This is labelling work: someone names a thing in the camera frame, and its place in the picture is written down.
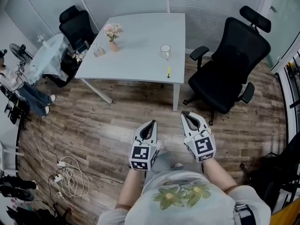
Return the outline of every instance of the floral print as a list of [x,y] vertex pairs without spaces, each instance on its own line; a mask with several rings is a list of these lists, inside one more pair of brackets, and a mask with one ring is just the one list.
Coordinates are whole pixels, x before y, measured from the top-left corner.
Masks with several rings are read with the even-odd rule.
[[184,199],[187,199],[187,206],[189,208],[193,207],[200,200],[201,196],[203,198],[210,197],[206,184],[202,185],[201,183],[196,182],[193,186],[185,186],[185,189],[188,192]]
[[164,210],[171,205],[188,208],[193,207],[201,197],[210,197],[209,188],[206,184],[195,182],[193,185],[176,186],[172,188],[159,188],[159,193],[154,194],[152,199],[160,201],[160,209]]
[[164,210],[171,204],[183,207],[182,198],[186,195],[185,191],[180,191],[180,187],[160,188],[159,193],[154,194],[153,200],[160,201],[160,209]]

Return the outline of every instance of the white cable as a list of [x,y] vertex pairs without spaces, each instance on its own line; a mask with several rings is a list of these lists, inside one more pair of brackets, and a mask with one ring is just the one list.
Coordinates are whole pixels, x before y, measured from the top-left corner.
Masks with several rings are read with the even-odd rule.
[[[80,169],[80,167],[79,167],[79,164],[78,164],[78,161],[77,161],[76,159],[74,159],[73,157],[70,157],[70,156],[65,156],[65,157],[63,157],[63,158],[60,159],[59,163],[60,163],[63,159],[65,159],[65,158],[73,159],[73,160],[77,163],[77,166],[78,166],[78,167],[76,167],[76,166],[74,166],[74,165],[72,165],[72,164],[69,164],[69,163],[65,163],[65,164],[68,165],[68,166],[73,167],[74,169],[77,169],[77,170],[80,172],[80,174],[81,174],[81,183],[82,183],[82,191],[81,191],[80,194],[77,194],[78,180],[77,180],[76,174],[74,173],[73,168],[57,166],[56,164],[54,164],[54,163],[50,162],[49,160],[47,160],[46,158],[44,158],[43,155],[42,155],[42,153],[41,153],[41,150],[40,150],[40,148],[39,148],[39,146],[38,146],[37,141],[36,141],[36,140],[35,140],[35,139],[34,139],[27,131],[25,131],[25,133],[26,133],[26,134],[27,134],[27,135],[28,135],[28,136],[36,143],[37,148],[38,148],[38,151],[39,151],[39,154],[41,155],[41,157],[42,157],[45,161],[47,161],[47,162],[51,163],[52,165],[55,165],[56,167],[61,168],[61,169],[63,170],[62,180],[61,180],[61,188],[59,187],[58,183],[55,183],[56,186],[57,186],[57,188],[58,188],[58,190],[59,190],[59,192],[57,192],[56,195],[55,195],[55,197],[54,197],[55,201],[56,201],[56,196],[57,196],[57,194],[60,194],[60,196],[62,196],[62,195],[61,195],[61,189],[62,189],[62,191],[64,192],[64,194],[65,194],[67,197],[81,197],[81,196],[86,196],[87,194],[89,194],[89,192],[90,192],[90,180],[89,180],[89,178],[85,175],[85,173],[83,173],[83,172],[81,171],[81,169]],[[87,179],[88,182],[89,182],[89,185],[88,185],[88,191],[87,191],[85,194],[83,194],[83,191],[84,191],[83,176],[85,176],[86,179]],[[65,192],[64,186],[68,188],[68,194]]]
[[27,133],[27,135],[28,135],[29,137],[31,137],[31,139],[36,143],[37,148],[38,148],[38,151],[39,151],[39,154],[41,155],[41,157],[42,157],[44,160],[46,160],[47,162],[49,162],[49,163],[53,164],[54,166],[58,167],[57,164],[54,164],[54,163],[50,162],[49,160],[47,160],[46,158],[43,157],[43,155],[42,155],[42,153],[41,153],[41,150],[39,149],[39,146],[38,146],[37,141],[36,141],[36,140],[35,140],[35,139],[34,139],[27,131],[25,131],[25,133]]

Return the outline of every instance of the glass cup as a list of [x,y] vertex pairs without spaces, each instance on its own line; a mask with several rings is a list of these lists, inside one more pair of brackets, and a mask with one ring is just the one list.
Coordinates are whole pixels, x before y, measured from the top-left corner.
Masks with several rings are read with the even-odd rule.
[[161,56],[164,59],[169,59],[169,57],[171,56],[171,47],[169,45],[162,45],[160,47],[160,51],[161,51]]

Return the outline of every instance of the black chair leg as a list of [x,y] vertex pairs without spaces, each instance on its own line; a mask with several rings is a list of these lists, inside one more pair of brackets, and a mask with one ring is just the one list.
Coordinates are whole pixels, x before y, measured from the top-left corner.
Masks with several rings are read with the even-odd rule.
[[189,103],[194,102],[194,101],[197,101],[197,100],[200,100],[200,99],[199,99],[198,96],[196,96],[196,94],[194,94],[193,97],[191,97],[190,99],[184,100],[184,101],[183,101],[183,104],[184,104],[184,105],[188,105]]
[[214,125],[214,118],[215,118],[215,110],[211,109],[211,112],[210,112],[210,122],[209,122],[210,126]]

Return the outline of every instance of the yellow marker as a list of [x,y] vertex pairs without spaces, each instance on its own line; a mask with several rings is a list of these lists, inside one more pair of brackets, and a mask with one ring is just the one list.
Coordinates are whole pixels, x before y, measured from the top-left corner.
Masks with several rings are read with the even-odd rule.
[[170,74],[171,74],[171,67],[169,67],[169,70],[168,70],[168,78],[170,78]]

